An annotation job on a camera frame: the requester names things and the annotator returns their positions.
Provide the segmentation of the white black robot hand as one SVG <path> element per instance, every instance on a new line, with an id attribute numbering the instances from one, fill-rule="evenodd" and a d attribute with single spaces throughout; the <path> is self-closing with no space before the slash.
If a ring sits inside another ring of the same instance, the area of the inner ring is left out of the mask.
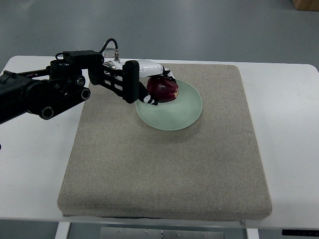
<path id="1" fill-rule="evenodd" d="M 140 66 L 140 78 L 150 78 L 152 76 L 165 76 L 176 81 L 173 73 L 168 68 L 159 63 L 155 63 L 149 60 L 138 60 Z M 159 103 L 154 100 L 147 90 L 147 86 L 144 86 L 139 82 L 139 100 L 142 103 L 157 106 Z"/>

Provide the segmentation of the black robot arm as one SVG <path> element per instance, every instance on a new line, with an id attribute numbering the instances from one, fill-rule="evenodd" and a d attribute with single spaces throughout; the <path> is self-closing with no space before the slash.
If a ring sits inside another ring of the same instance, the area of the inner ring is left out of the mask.
<path id="1" fill-rule="evenodd" d="M 63 51 L 43 70 L 0 76 L 0 121 L 7 122 L 24 113 L 51 119 L 90 98 L 82 74 L 88 70 L 93 85 L 114 92 L 127 103 L 139 99 L 139 64 L 126 62 L 121 69 L 104 64 L 102 51 Z"/>

